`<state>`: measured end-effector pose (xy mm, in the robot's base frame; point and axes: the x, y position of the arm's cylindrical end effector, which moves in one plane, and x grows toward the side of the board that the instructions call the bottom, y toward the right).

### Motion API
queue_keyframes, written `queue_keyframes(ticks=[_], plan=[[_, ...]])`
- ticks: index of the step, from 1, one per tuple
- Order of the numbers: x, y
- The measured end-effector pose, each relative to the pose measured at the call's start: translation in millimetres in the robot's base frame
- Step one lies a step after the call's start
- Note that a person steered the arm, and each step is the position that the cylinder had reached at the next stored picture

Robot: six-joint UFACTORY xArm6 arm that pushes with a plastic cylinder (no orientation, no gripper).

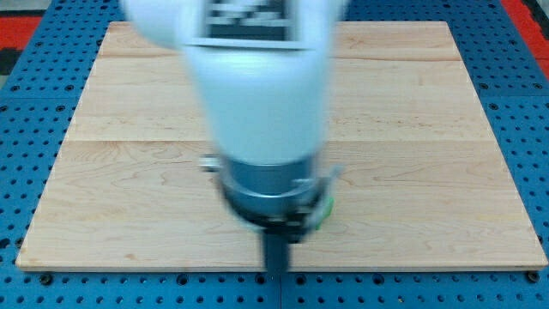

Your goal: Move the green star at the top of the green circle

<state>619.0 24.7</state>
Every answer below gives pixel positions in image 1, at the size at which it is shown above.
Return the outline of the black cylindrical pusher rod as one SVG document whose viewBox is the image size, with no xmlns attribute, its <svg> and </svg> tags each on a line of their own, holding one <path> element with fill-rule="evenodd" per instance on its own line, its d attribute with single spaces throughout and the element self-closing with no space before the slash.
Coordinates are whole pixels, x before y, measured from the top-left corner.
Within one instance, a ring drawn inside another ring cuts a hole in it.
<svg viewBox="0 0 549 309">
<path fill-rule="evenodd" d="M 262 235 L 264 264 L 269 274 L 281 274 L 288 270 L 289 244 L 282 235 L 264 233 Z"/>
</svg>

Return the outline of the grey black tool mount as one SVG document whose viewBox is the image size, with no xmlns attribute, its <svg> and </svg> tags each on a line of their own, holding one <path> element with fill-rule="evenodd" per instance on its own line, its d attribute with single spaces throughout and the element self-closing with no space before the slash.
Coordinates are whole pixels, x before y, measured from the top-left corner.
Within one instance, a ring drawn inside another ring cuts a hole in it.
<svg viewBox="0 0 549 309">
<path fill-rule="evenodd" d="M 253 229 L 282 235 L 299 243 L 316 230 L 323 201 L 333 196 L 343 167 L 319 172 L 318 157 L 287 164 L 251 165 L 220 154 L 200 159 L 205 172 L 215 173 L 221 196 L 231 211 Z"/>
</svg>

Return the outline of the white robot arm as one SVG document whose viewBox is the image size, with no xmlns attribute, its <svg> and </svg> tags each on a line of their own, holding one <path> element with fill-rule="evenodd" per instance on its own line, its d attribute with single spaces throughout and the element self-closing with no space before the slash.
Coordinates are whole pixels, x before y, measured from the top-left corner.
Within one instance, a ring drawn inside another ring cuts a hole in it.
<svg viewBox="0 0 549 309">
<path fill-rule="evenodd" d="M 330 53 L 343 1 L 124 1 L 149 41 L 182 56 L 214 139 L 202 167 L 262 234 L 266 269 L 331 210 L 341 168 L 323 173 Z"/>
</svg>

